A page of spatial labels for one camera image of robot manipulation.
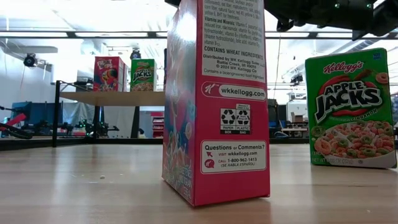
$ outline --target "kellogg's red logo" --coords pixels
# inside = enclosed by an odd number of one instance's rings
[[[346,65],[346,62],[340,63],[331,63],[323,68],[323,73],[331,74],[332,72],[345,72],[345,73],[353,73],[357,69],[363,68],[363,62],[356,62],[351,65]]]

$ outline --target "ceiling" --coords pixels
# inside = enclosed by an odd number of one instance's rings
[[[176,8],[164,3],[164,0],[2,0],[0,30],[167,31],[175,11]],[[277,19],[268,12],[265,22],[266,31],[275,31]],[[332,27],[317,29],[316,26],[305,25],[294,27],[291,31],[350,30]],[[394,49],[394,41],[267,39],[267,79],[270,85],[275,82],[289,83],[292,75],[304,72],[305,59],[346,52],[360,46],[361,49],[385,47],[390,50],[391,81],[398,83],[398,50]],[[70,50],[71,55],[76,54],[76,57],[105,47],[111,55],[120,55],[127,62],[132,48],[138,48],[143,58],[154,58],[159,69],[164,67],[163,51],[167,46],[165,39],[12,39],[9,42],[18,46],[54,46],[63,51],[76,48],[70,46],[83,46],[80,51]],[[40,54],[40,57],[50,62],[53,54]],[[278,88],[290,87],[286,84]]]

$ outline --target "cereal box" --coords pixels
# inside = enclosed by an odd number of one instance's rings
[[[95,57],[93,91],[127,91],[127,70],[120,57]]]
[[[167,32],[162,177],[193,206],[271,190],[264,1],[220,2],[182,0]]]
[[[307,59],[311,162],[396,167],[387,52]]]
[[[131,60],[131,91],[156,91],[156,81],[154,59]]]

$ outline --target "cereal in bowl image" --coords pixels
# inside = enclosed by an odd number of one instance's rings
[[[395,168],[386,51],[310,58],[305,66],[311,163]]]

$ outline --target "wooden shelf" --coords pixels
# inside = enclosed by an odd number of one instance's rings
[[[60,97],[95,106],[164,106],[163,91],[62,92]]]

